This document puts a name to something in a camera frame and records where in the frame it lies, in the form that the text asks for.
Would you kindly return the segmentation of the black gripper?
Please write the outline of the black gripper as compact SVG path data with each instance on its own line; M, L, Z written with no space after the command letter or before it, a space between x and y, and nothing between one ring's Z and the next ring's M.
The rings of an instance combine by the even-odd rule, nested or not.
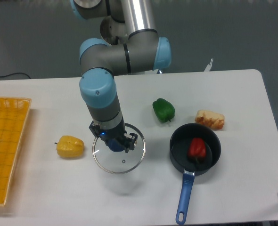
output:
M100 124L92 121L89 129L94 137L100 138L106 145L108 145L109 140L116 140L122 147L125 147L124 150L126 153L130 150L134 150L137 144L138 135L135 133L127 134L124 121L121 121L112 129L103 129Z

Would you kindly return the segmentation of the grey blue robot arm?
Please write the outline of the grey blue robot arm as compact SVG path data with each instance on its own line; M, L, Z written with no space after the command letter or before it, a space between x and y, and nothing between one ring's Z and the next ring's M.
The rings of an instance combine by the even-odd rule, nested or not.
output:
M115 76L167 68L170 43L160 37L148 0L73 0L82 19L103 17L110 38L90 38L80 46L80 92L92 116L90 131L114 152L133 150L138 136L127 133Z

